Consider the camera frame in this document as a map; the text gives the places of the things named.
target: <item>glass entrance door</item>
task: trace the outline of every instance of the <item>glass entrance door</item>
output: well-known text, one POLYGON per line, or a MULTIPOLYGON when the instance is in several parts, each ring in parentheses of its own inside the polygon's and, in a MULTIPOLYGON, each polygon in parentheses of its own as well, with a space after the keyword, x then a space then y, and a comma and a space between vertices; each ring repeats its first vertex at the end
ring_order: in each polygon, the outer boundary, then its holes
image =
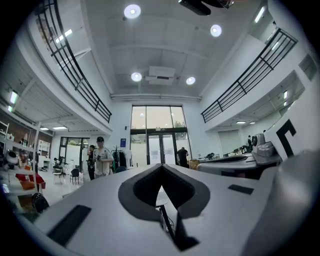
POLYGON ((172 134, 150 134, 147 136, 147 163, 152 164, 175 164, 175 152, 172 134))

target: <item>ceiling air conditioning unit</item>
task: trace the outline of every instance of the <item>ceiling air conditioning unit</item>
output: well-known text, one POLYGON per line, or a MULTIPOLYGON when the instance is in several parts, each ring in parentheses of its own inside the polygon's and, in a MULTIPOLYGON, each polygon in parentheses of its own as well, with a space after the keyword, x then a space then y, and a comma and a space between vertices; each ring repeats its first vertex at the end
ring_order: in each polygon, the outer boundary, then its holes
POLYGON ((150 66, 149 76, 146 76, 145 80, 149 82, 149 85, 171 86, 175 73, 176 69, 172 67, 150 66))

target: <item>black metal railing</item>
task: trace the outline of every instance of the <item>black metal railing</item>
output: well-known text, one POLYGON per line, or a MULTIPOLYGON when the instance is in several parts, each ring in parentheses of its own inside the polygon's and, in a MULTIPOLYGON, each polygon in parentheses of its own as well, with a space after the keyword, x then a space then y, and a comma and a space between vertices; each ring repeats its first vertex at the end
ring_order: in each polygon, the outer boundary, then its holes
POLYGON ((91 87, 71 50, 59 14, 58 1, 43 0, 36 8, 35 15, 41 37, 61 71, 74 86, 75 91, 109 123, 112 113, 91 87))
POLYGON ((278 28, 262 52, 240 77, 202 113, 208 122, 240 100, 261 82, 295 46, 297 40, 278 28))

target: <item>white ceiling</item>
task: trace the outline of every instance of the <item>white ceiling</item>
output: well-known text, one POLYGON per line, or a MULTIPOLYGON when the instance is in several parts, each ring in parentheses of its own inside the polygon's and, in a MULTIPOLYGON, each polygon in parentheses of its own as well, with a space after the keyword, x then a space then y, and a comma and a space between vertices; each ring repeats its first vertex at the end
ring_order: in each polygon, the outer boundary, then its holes
POLYGON ((221 123, 218 127, 242 127, 251 122, 257 122, 276 111, 287 108, 304 92, 305 88, 297 77, 295 71, 291 72, 281 83, 272 89, 267 95, 253 103, 251 106, 241 111, 221 123), (284 92, 287 91, 287 98, 284 99, 284 92), (237 124, 238 121, 244 121, 245 124, 237 124))
POLYGON ((259 3, 260 0, 239 1, 228 10, 210 7, 210 16, 196 15, 178 0, 90 0, 82 10, 86 9, 83 16, 87 15, 88 23, 94 24, 90 27, 90 47, 96 49, 94 58, 102 63, 102 72, 112 82, 114 94, 199 96, 241 33, 248 29, 259 3), (124 9, 129 4, 139 5, 141 15, 124 20, 124 9), (221 36, 211 36, 213 24, 222 27, 221 36), (131 80, 133 72, 148 75, 150 66, 174 68, 173 84, 150 85, 144 79, 138 83, 131 80), (187 85, 191 76, 196 82, 187 85))
POLYGON ((95 126, 75 116, 58 97, 53 95, 34 76, 28 64, 13 46, 2 60, 0 67, 0 103, 6 108, 12 90, 19 97, 13 112, 33 123, 54 131, 53 127, 65 126, 69 132, 96 132, 95 126))

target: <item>large window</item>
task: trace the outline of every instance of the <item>large window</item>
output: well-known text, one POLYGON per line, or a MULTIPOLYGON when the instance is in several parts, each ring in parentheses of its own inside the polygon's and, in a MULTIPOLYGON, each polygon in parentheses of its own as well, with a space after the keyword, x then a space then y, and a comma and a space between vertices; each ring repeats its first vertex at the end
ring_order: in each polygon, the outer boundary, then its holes
POLYGON ((134 106, 131 129, 185 128, 186 122, 181 106, 134 106))

